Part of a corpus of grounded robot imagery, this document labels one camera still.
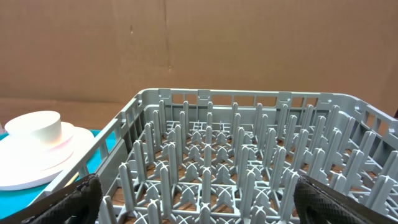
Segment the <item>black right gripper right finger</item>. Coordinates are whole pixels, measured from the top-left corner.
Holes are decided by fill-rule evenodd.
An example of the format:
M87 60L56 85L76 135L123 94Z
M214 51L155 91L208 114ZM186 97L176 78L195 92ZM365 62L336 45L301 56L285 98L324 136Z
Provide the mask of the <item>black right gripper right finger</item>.
M307 175L298 178L294 204L301 224L397 223Z

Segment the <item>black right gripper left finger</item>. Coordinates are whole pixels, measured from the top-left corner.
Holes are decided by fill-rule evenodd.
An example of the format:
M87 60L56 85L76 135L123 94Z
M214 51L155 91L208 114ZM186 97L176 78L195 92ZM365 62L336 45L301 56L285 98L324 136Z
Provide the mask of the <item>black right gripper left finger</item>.
M1 219L1 223L94 223L102 199L100 178L90 174Z

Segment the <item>cream cup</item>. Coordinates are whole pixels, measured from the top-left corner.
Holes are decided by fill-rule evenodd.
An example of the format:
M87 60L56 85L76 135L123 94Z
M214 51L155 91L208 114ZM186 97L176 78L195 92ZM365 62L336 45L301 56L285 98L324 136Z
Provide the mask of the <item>cream cup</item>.
M62 123L56 111L35 111L8 121L5 130L12 137L52 142L62 135Z

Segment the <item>wooden chopstick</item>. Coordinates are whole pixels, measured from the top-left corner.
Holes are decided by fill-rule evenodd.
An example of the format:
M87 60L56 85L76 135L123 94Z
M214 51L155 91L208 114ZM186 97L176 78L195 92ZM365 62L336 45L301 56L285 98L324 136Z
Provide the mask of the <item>wooden chopstick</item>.
M68 186L68 185L74 183L74 181L76 181L77 178L79 178L79 173L78 172L65 184L65 186Z

